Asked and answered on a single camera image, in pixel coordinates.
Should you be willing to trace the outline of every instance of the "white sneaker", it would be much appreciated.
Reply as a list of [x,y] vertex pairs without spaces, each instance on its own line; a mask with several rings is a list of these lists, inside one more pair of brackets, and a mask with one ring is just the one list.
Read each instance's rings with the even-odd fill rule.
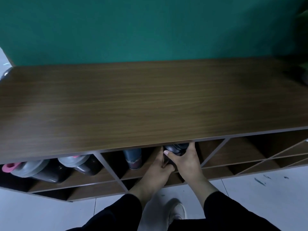
[[167,209],[167,229],[174,220],[186,220],[187,214],[184,205],[176,198],[171,199],[166,204]]

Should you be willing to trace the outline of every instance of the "tile grout line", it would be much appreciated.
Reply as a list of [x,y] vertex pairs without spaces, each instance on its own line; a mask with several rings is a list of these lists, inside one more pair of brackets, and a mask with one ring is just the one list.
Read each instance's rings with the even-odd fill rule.
[[93,216],[95,214],[95,206],[96,206],[96,199],[95,199],[95,204],[94,204],[94,212],[93,212]]
[[222,181],[222,179],[221,179],[221,182],[222,182],[222,184],[224,185],[224,188],[225,188],[225,190],[226,190],[226,192],[227,192],[228,197],[230,198],[230,196],[229,196],[229,194],[228,194],[228,191],[227,191],[227,189],[226,189],[226,187],[225,187],[225,184],[224,184],[224,182]]

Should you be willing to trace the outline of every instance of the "shoe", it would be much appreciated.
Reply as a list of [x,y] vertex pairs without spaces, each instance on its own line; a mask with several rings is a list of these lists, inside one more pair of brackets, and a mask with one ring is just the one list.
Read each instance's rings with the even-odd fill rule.
[[171,199],[166,204],[167,209],[167,229],[174,220],[186,220],[187,213],[184,205],[176,198]]

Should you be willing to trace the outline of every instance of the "teal wall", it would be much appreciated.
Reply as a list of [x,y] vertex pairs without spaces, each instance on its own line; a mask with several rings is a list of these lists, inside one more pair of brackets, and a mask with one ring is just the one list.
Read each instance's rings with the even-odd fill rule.
[[16,65],[289,54],[303,0],[2,0]]

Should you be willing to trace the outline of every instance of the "left hand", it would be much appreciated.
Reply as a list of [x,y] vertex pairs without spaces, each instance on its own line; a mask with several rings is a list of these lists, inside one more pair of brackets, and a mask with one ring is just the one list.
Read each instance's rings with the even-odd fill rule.
[[164,187],[170,174],[175,170],[172,164],[162,167],[164,161],[163,147],[157,147],[154,151],[158,152],[156,159],[143,178],[129,190],[130,194],[135,195],[140,200],[143,207],[157,191]]

